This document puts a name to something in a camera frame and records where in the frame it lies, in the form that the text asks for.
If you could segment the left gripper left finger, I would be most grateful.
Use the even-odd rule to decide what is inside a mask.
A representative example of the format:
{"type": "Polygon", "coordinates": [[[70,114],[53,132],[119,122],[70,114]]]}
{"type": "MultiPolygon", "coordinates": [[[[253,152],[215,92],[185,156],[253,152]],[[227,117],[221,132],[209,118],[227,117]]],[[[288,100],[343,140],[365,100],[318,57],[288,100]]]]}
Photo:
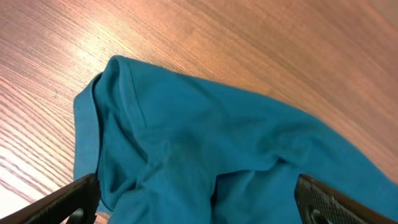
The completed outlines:
{"type": "Polygon", "coordinates": [[[1,224],[94,224],[101,191],[96,174],[84,177],[1,219],[1,224]]]}

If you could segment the blue t-shirt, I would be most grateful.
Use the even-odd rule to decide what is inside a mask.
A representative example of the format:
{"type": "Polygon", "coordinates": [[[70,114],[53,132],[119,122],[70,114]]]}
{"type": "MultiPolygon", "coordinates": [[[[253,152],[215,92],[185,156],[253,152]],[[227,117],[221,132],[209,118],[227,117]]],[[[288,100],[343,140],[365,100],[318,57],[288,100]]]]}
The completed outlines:
{"type": "Polygon", "coordinates": [[[74,177],[110,223],[300,223],[306,173],[397,219],[397,186],[319,119],[250,91],[114,56],[75,98],[74,177]]]}

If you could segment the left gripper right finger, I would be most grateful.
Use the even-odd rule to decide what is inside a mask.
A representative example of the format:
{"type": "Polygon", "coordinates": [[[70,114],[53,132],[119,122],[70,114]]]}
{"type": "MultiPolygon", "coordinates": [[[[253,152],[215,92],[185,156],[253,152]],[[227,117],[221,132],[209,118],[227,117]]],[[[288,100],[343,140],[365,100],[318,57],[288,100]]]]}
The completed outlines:
{"type": "Polygon", "coordinates": [[[294,198],[303,224],[397,224],[306,174],[294,198]]]}

